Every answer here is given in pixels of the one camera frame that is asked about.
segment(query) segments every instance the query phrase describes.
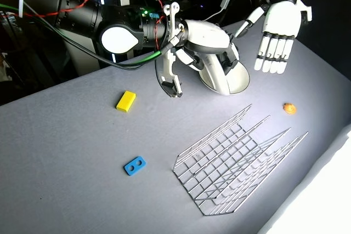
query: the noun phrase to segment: gray table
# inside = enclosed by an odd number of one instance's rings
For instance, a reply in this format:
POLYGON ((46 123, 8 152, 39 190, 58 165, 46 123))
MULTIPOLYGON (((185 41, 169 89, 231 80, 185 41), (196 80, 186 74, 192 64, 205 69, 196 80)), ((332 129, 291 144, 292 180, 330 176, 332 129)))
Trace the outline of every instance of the gray table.
POLYGON ((177 65, 184 95, 168 98, 150 64, 109 67, 0 107, 0 233, 256 233, 351 119, 351 82, 301 43, 283 75, 253 70, 262 22, 236 42, 251 75, 236 96, 177 65), (115 109, 124 90, 137 94, 127 114, 115 109), (249 104, 244 127, 271 115, 258 141, 288 127, 283 142, 310 134, 237 213, 202 216, 172 173, 175 158, 249 104), (139 155, 146 167, 127 176, 123 166, 139 155))

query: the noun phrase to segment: blue block with two holes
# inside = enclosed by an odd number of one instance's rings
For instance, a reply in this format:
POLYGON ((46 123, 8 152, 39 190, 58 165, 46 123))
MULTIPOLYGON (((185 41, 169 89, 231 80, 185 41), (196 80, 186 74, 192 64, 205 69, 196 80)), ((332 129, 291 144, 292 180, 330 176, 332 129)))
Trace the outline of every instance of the blue block with two holes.
POLYGON ((141 170, 144 166, 146 166, 145 160, 138 156, 136 159, 131 160, 128 164, 124 166, 125 171, 128 175, 134 175, 137 171, 141 170))

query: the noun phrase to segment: green cable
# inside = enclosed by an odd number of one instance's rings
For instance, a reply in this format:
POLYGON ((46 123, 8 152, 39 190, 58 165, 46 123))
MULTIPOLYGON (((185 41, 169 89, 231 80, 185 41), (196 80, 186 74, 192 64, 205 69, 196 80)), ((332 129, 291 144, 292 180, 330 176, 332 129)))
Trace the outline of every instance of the green cable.
MULTIPOLYGON (((11 6, 9 6, 9 5, 5 5, 5 4, 0 4, 0 7, 1 8, 9 8, 9 9, 13 9, 13 10, 18 10, 18 8, 14 8, 14 7, 11 7, 11 6)), ((156 57, 158 57, 158 56, 160 56, 161 55, 161 52, 160 51, 157 51, 157 52, 155 52, 155 53, 153 53, 153 54, 151 54, 151 55, 149 55, 149 56, 147 56, 147 57, 145 57, 145 58, 143 58, 143 59, 141 59, 141 60, 138 60, 138 61, 136 61, 136 62, 134 62, 134 63, 130 63, 130 64, 121 64, 121 65, 123 65, 123 66, 137 66, 137 65, 139 65, 140 63, 143 63, 143 62, 148 62, 148 61, 150 61, 150 60, 152 60, 152 59, 154 59, 154 58, 156 58, 156 57)))

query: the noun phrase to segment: metal dish rack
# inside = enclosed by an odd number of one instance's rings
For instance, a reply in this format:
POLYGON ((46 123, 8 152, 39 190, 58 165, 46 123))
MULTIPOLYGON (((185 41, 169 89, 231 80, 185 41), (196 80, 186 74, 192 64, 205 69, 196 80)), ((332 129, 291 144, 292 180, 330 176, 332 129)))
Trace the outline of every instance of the metal dish rack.
POLYGON ((250 134, 270 116, 245 131, 239 121, 251 105, 180 153, 173 172, 203 215, 237 211, 265 178, 306 137, 272 147, 291 128, 258 144, 250 134))

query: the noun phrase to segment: yellow sponge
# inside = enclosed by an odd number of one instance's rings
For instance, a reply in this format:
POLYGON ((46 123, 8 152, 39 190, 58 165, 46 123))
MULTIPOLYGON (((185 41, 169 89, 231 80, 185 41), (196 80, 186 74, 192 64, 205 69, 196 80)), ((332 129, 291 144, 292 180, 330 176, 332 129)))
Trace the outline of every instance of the yellow sponge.
POLYGON ((136 97, 137 95, 135 93, 132 93, 129 90, 126 90, 121 100, 118 102, 116 109, 123 112, 128 112, 129 108, 131 107, 136 97))

